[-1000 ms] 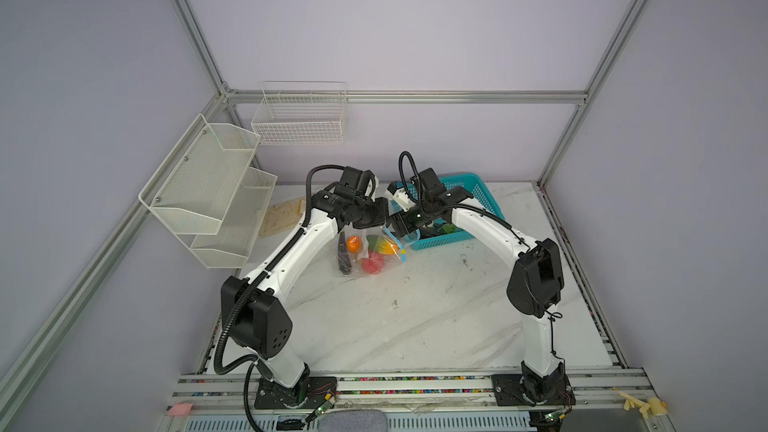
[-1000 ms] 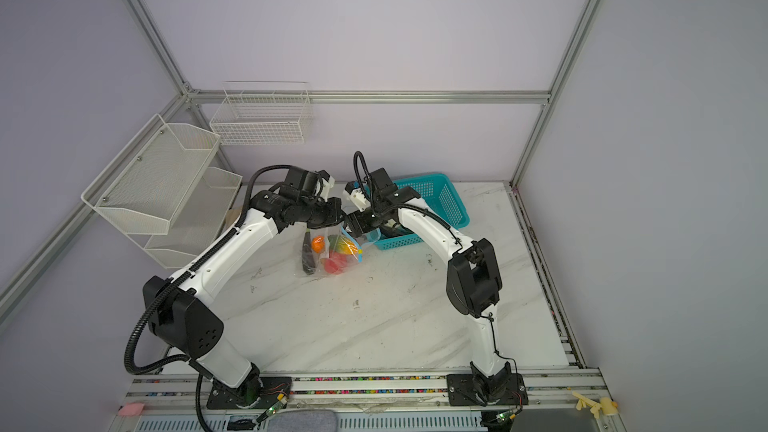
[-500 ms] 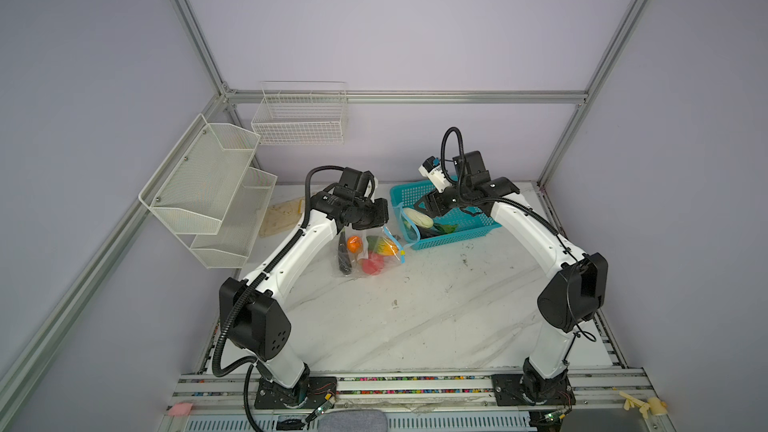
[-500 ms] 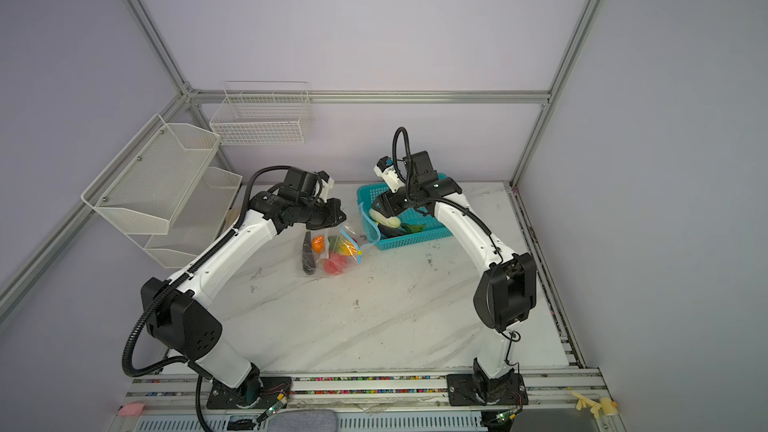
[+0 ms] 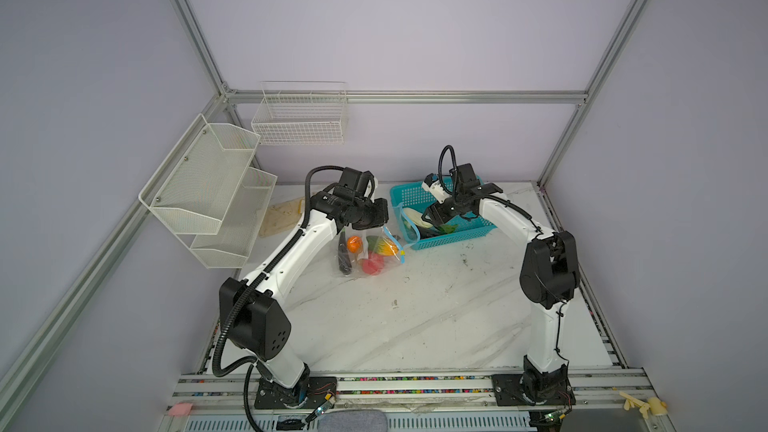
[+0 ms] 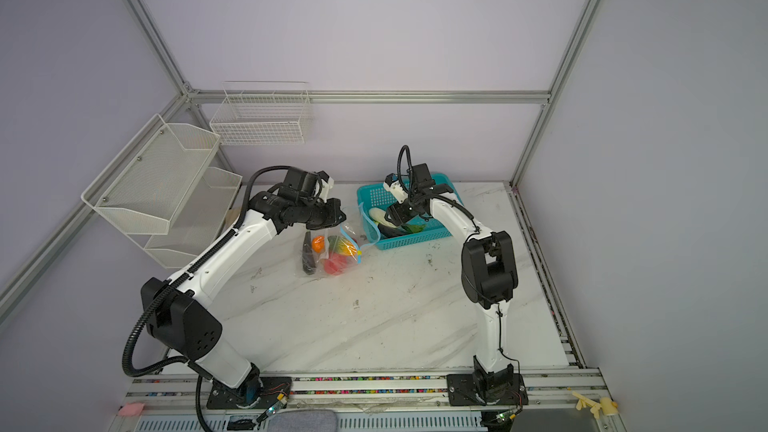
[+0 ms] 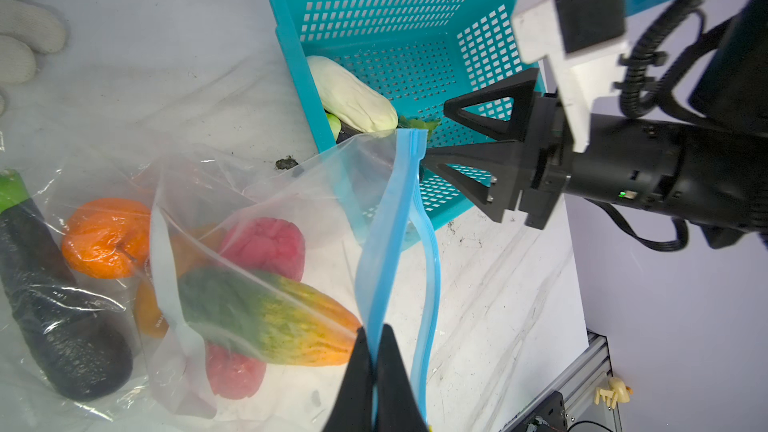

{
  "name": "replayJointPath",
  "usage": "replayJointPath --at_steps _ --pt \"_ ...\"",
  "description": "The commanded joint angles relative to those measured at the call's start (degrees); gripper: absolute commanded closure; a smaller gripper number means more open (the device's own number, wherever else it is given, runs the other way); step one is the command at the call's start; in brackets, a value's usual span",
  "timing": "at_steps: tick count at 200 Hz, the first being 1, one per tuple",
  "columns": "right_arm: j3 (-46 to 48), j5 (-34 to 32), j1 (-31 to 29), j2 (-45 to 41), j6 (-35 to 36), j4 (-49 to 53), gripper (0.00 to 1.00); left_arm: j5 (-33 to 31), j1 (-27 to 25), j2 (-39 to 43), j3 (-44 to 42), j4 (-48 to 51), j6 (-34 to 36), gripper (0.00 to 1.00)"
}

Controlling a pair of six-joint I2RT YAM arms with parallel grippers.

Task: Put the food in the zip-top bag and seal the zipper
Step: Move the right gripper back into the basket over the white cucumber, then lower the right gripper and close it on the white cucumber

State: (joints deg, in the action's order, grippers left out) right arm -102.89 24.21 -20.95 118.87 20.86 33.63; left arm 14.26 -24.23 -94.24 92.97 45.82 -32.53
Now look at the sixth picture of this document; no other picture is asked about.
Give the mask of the orange toy tangerine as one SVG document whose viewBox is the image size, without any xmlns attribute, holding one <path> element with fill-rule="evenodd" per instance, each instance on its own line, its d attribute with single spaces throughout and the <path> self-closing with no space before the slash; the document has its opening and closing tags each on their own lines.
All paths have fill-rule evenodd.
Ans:
<svg viewBox="0 0 768 432">
<path fill-rule="evenodd" d="M 311 247 L 314 253 L 322 254 L 325 251 L 325 237 L 318 235 L 312 238 Z"/>
</svg>

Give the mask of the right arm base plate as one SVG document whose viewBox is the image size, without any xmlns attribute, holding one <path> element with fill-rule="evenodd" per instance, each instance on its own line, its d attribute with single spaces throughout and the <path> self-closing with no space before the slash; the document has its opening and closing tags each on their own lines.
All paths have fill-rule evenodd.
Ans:
<svg viewBox="0 0 768 432">
<path fill-rule="evenodd" d="M 451 406 L 527 406 L 527 387 L 521 374 L 493 373 L 481 376 L 449 374 L 446 377 Z"/>
</svg>

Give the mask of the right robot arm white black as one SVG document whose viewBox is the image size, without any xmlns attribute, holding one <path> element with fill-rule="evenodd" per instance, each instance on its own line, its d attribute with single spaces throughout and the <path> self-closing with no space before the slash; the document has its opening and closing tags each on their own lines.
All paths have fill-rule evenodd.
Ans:
<svg viewBox="0 0 768 432">
<path fill-rule="evenodd" d="M 470 392 L 462 400 L 525 406 L 520 362 L 504 350 L 511 300 L 519 284 L 511 236 L 483 225 L 450 185 L 435 181 L 426 164 L 410 167 L 406 176 L 388 175 L 383 187 L 395 198 L 385 211 L 386 221 L 401 226 L 415 217 L 435 219 L 461 245 L 460 280 L 466 297 L 476 306 L 478 339 L 468 376 Z"/>
</svg>

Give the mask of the green toy vegetable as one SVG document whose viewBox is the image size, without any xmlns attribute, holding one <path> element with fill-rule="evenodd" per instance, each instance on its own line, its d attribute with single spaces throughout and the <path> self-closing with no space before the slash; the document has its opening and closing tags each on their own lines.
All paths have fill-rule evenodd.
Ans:
<svg viewBox="0 0 768 432">
<path fill-rule="evenodd" d="M 328 237 L 328 250 L 330 253 L 352 257 L 357 261 L 357 257 L 360 255 L 357 244 L 344 236 L 332 235 Z"/>
</svg>

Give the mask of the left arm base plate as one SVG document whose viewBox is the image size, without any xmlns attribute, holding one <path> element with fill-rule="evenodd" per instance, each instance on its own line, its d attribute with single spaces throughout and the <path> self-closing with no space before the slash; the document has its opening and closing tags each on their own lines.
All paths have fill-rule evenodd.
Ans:
<svg viewBox="0 0 768 432">
<path fill-rule="evenodd" d="M 238 388 L 230 388 L 214 380 L 206 408 L 266 410 L 278 401 L 279 396 L 287 398 L 292 385 L 293 380 L 289 376 L 260 376 L 257 379 L 247 379 Z"/>
</svg>

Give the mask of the red toy fruit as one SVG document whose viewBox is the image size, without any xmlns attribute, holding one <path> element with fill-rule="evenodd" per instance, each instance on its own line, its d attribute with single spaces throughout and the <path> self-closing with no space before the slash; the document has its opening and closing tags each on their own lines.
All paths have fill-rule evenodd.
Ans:
<svg viewBox="0 0 768 432">
<path fill-rule="evenodd" d="M 347 269 L 356 265 L 352 257 L 345 257 L 337 254 L 330 253 L 323 262 L 323 269 L 326 274 L 337 276 L 344 273 Z"/>
</svg>

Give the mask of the clear zip top bag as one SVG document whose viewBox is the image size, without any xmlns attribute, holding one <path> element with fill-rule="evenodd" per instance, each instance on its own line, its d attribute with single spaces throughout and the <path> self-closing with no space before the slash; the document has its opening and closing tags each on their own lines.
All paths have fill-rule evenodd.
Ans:
<svg viewBox="0 0 768 432">
<path fill-rule="evenodd" d="M 304 233 L 301 271 L 307 276 L 339 276 L 362 263 L 362 243 L 348 224 Z"/>
</svg>

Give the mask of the teal plastic basket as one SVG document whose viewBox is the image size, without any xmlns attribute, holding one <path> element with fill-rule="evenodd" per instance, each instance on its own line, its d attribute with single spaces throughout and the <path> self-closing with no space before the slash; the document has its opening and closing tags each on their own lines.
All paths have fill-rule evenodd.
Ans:
<svg viewBox="0 0 768 432">
<path fill-rule="evenodd" d="M 448 229 L 437 219 L 428 215 L 426 209 L 410 212 L 397 227 L 384 223 L 392 205 L 399 209 L 401 204 L 386 188 L 397 179 L 396 173 L 389 174 L 384 182 L 363 185 L 357 189 L 356 202 L 362 219 L 362 228 L 369 241 L 379 250 L 389 250 L 451 236 Z"/>
</svg>

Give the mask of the dark toy eggplant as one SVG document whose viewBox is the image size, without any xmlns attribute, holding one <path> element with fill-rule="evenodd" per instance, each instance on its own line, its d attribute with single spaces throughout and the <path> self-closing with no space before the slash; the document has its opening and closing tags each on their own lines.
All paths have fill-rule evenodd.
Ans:
<svg viewBox="0 0 768 432">
<path fill-rule="evenodd" d="M 398 238 L 412 234 L 418 234 L 426 228 L 423 224 L 403 224 L 397 227 L 391 227 L 382 223 L 377 223 L 377 229 L 383 238 Z"/>
<path fill-rule="evenodd" d="M 301 261 L 302 270 L 305 274 L 314 275 L 316 273 L 316 262 L 314 251 L 312 249 L 312 234 L 310 231 L 306 231 L 304 234 L 301 249 Z"/>
</svg>

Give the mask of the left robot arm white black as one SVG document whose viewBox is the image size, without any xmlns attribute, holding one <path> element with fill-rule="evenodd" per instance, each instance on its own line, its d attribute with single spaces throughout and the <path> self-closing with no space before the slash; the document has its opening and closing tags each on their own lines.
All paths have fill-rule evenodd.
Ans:
<svg viewBox="0 0 768 432">
<path fill-rule="evenodd" d="M 264 389 L 261 372 L 224 338 L 210 308 L 245 263 L 285 229 L 301 224 L 323 230 L 345 221 L 340 200 L 329 195 L 333 184 L 325 171 L 287 165 L 255 172 L 234 223 L 168 279 L 143 284 L 143 311 L 122 352 L 123 373 L 143 377 L 182 363 L 222 388 L 236 406 L 254 406 Z"/>
</svg>

